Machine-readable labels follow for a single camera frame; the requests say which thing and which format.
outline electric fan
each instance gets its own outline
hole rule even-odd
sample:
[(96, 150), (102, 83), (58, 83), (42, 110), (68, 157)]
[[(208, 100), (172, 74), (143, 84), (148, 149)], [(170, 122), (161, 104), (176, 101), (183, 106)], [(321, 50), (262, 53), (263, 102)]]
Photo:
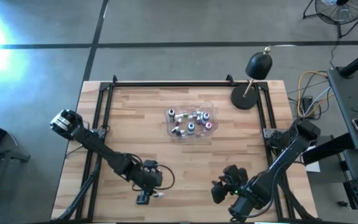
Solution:
[[(315, 2), (316, 14), (305, 15), (312, 2)], [(337, 26), (338, 37), (342, 38), (358, 24), (358, 0), (311, 0), (303, 12), (303, 18), (318, 16), (322, 21)], [(341, 25), (357, 22), (342, 35)]]

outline yellow cable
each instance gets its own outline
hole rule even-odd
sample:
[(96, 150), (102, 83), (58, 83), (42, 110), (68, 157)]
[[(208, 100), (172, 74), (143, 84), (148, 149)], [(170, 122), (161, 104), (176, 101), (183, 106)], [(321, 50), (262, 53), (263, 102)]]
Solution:
[[(301, 115), (301, 111), (300, 111), (300, 106), (301, 106), (301, 104), (300, 104), (300, 101), (301, 101), (301, 92), (300, 92), (300, 89), (301, 89), (302, 78), (303, 78), (303, 76), (306, 75), (307, 73), (313, 73), (313, 74), (317, 74), (317, 75), (321, 75), (321, 76), (327, 77), (327, 74), (326, 74), (326, 73), (317, 72), (317, 71), (305, 71), (305, 72), (302, 73), (302, 75), (301, 75), (301, 77), (299, 78), (299, 81), (298, 81), (298, 116), (303, 116), (303, 115)], [(328, 98), (325, 98), (325, 99), (319, 101), (318, 105), (320, 105), (322, 102), (324, 102), (324, 101), (327, 100)], [(316, 105), (316, 106), (313, 108), (313, 110), (310, 111), (310, 113), (306, 114), (305, 117), (309, 116), (314, 110), (316, 110), (318, 105)]]

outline black desk lamp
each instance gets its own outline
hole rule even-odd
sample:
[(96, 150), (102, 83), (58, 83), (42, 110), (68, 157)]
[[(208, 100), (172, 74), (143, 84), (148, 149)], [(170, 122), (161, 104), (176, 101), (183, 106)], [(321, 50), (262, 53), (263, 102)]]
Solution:
[(242, 110), (251, 109), (257, 102), (258, 97), (255, 90), (251, 88), (254, 79), (264, 80), (269, 73), (273, 61), (269, 55), (270, 47), (266, 47), (265, 51), (254, 54), (248, 62), (246, 74), (252, 79), (248, 85), (237, 86), (231, 93), (231, 102), (236, 108)]

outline lamp base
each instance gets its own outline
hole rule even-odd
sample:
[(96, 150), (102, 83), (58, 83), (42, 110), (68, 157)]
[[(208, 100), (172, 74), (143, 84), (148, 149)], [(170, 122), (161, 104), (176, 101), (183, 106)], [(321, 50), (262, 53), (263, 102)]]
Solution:
[(253, 88), (250, 88), (246, 97), (242, 97), (246, 92), (248, 85), (237, 86), (231, 92), (231, 103), (239, 109), (248, 110), (255, 106), (258, 96)]

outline cable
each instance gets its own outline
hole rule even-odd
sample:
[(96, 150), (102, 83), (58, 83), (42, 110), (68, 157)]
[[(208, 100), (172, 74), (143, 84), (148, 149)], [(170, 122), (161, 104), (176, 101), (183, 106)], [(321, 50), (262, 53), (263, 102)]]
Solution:
[(323, 113), (325, 113), (325, 112), (327, 112), (328, 111), (328, 109), (329, 109), (329, 90), (328, 90), (328, 92), (327, 92), (327, 109), (326, 110), (324, 110), (323, 112), (321, 112), (321, 114), (323, 114)]
[[(305, 96), (304, 98), (311, 98), (311, 99), (313, 99), (312, 96)], [(314, 104), (312, 104), (312, 105), (316, 105), (316, 106), (319, 108), (319, 113), (318, 113), (318, 114), (314, 114), (313, 116), (310, 115), (310, 116), (307, 117), (307, 119), (312, 119), (312, 120), (314, 120), (314, 121), (317, 121), (317, 120), (319, 120), (319, 119), (321, 118), (321, 105), (319, 105), (318, 103), (314, 103)]]
[[(88, 124), (88, 130), (89, 130), (89, 128), (90, 128), (90, 123), (87, 122), (87, 121), (83, 121), (83, 122)], [(101, 128), (103, 128), (103, 125), (98, 128), (97, 133), (99, 132), (99, 130), (100, 130)], [(104, 137), (106, 136), (106, 134), (110, 131), (110, 129), (111, 129), (110, 126), (107, 125), (107, 126), (106, 126), (106, 132), (105, 132), (100, 138), (104, 138)], [(67, 153), (66, 156), (65, 156), (65, 158), (67, 158), (68, 155), (70, 155), (71, 153), (73, 153), (73, 152), (75, 152), (75, 151), (81, 149), (82, 147), (84, 147), (84, 146), (81, 145), (80, 147), (78, 147), (78, 148), (72, 150), (71, 152)]]
[[(329, 96), (327, 96), (327, 97), (325, 97), (324, 99), (322, 99), (322, 100), (320, 100), (319, 102), (318, 102), (318, 105), (321, 105), (324, 101), (326, 101), (326, 100), (328, 100), (330, 97), (332, 97), (334, 95), (334, 93), (332, 93), (331, 95), (329, 95)], [(305, 116), (307, 117), (307, 116), (309, 116), (313, 111), (315, 111), (317, 109), (317, 106), (315, 106), (311, 111), (310, 111), (310, 113), (309, 114), (306, 114)]]
[[(325, 78), (327, 77), (327, 74), (325, 74), (325, 73), (316, 72), (316, 71), (305, 71), (305, 72), (302, 73), (302, 75), (301, 75), (300, 78), (299, 78), (299, 81), (298, 81), (298, 90), (301, 88), (301, 82), (302, 82), (303, 76), (306, 75), (307, 73), (315, 73), (315, 74), (321, 75), (321, 76), (323, 76), (323, 77), (325, 77)], [(301, 115), (301, 113), (300, 113), (300, 101), (301, 101), (301, 93), (300, 93), (300, 91), (298, 91), (298, 116), (304, 116), (304, 117), (306, 117), (306, 116), (307, 116), (306, 114)]]
[[(272, 206), (272, 204), (273, 204), (273, 198), (274, 198), (274, 195), (275, 195), (275, 191), (274, 191), (274, 186), (276, 186), (276, 180), (277, 180), (277, 177), (278, 177), (278, 174), (280, 173), (279, 171), (284, 167), (284, 166), (286, 166), (286, 165), (289, 165), (289, 164), (292, 164), (292, 162), (285, 162), (285, 163), (283, 163), (283, 164), (281, 164), (279, 167), (278, 167), (278, 169), (277, 169), (277, 171), (276, 171), (276, 173), (274, 174), (274, 176), (273, 176), (273, 181), (272, 181), (272, 186), (271, 186), (271, 196), (270, 196), (270, 201), (268, 202), (268, 204), (266, 205), (266, 207), (261, 211), (261, 212), (259, 212), (259, 213), (256, 213), (256, 214), (253, 214), (253, 215), (239, 215), (238, 217), (241, 217), (241, 218), (255, 218), (255, 217), (258, 217), (258, 216), (261, 216), (261, 215), (263, 215), (264, 213), (266, 213), (269, 209), (270, 209), (270, 207)], [(235, 217), (232, 217), (231, 219), (230, 219), (230, 222), (233, 222), (234, 220), (233, 219), (236, 219)]]
[(304, 162), (302, 162), (302, 161), (294, 161), (293, 163), (302, 164), (302, 165), (304, 165), (304, 166), (305, 166), (305, 163), (304, 163)]
[(308, 81), (308, 83), (306, 84), (306, 86), (305, 86), (305, 90), (303, 90), (303, 93), (302, 93), (302, 95), (301, 95), (301, 99), (303, 99), (303, 96), (305, 95), (305, 93), (306, 93), (306, 89), (309, 87), (309, 84), (310, 84), (310, 82), (311, 82), (311, 79), (315, 76), (316, 74), (314, 73), (310, 78), (309, 78), (309, 81)]
[(66, 154), (66, 156), (65, 156), (65, 158), (67, 158), (67, 156), (68, 156), (68, 155), (70, 155), (71, 153), (73, 153), (73, 152), (75, 152), (75, 151), (77, 151), (77, 150), (81, 149), (82, 147), (84, 147), (84, 146), (83, 146), (83, 145), (81, 145), (80, 147), (78, 147), (78, 148), (76, 148), (76, 149), (72, 150), (71, 152), (67, 153), (67, 154)]
[(314, 101), (310, 104), (309, 108), (306, 110), (304, 116), (309, 116), (309, 115), (317, 108), (317, 107), (315, 106), (314, 109), (313, 109), (313, 111), (310, 111), (310, 113), (308, 114), (308, 112), (309, 112), (309, 110), (311, 109), (311, 107), (314, 105), (314, 103), (317, 102), (317, 99), (320, 98), (320, 96), (322, 96), (325, 92), (327, 92), (327, 91), (330, 90), (330, 89), (331, 89), (331, 87), (328, 87), (326, 90), (324, 90), (322, 93), (320, 93), (320, 95), (318, 95), (318, 96), (316, 97), (316, 99), (314, 99)]
[(124, 155), (130, 156), (132, 161), (134, 161), (137, 165), (139, 165), (142, 170), (144, 169), (143, 160), (139, 156), (132, 154), (132, 153), (124, 153)]
[(171, 168), (169, 168), (169, 167), (167, 167), (165, 165), (158, 164), (157, 167), (164, 167), (167, 170), (169, 170), (169, 172), (171, 172), (171, 174), (172, 174), (172, 184), (169, 187), (162, 187), (162, 188), (155, 187), (154, 189), (156, 189), (156, 190), (168, 190), (168, 189), (171, 189), (173, 187), (173, 185), (175, 184), (175, 174), (173, 174), (173, 171), (171, 170)]
[(289, 102), (290, 103), (293, 103), (296, 105), (296, 107), (298, 107), (298, 102), (290, 97), (287, 97), (289, 99)]
[(333, 60), (334, 60), (334, 50), (336, 49), (336, 47), (339, 45), (339, 35), (338, 35), (338, 40), (335, 43), (334, 48), (331, 50), (331, 59), (329, 61), (329, 63), (331, 64), (332, 68), (335, 68), (334, 64), (333, 64)]
[[(328, 82), (328, 80), (325, 80), (325, 81), (322, 81), (322, 82), (319, 82), (319, 83), (310, 85), (308, 88), (310, 88), (310, 87), (312, 87), (312, 86), (320, 85), (320, 84), (326, 83), (326, 82)], [(291, 92), (288, 92), (287, 94), (291, 94), (291, 93), (294, 93), (294, 92), (296, 92), (296, 91), (300, 91), (300, 90), (304, 90), (304, 89), (306, 89), (306, 87), (300, 88), (300, 89), (298, 89), (298, 90), (293, 90), (293, 91), (291, 91)]]
[(142, 189), (135, 189), (135, 185), (136, 185), (136, 184), (132, 184), (132, 190), (133, 190), (133, 191), (136, 191), (136, 192), (142, 191)]

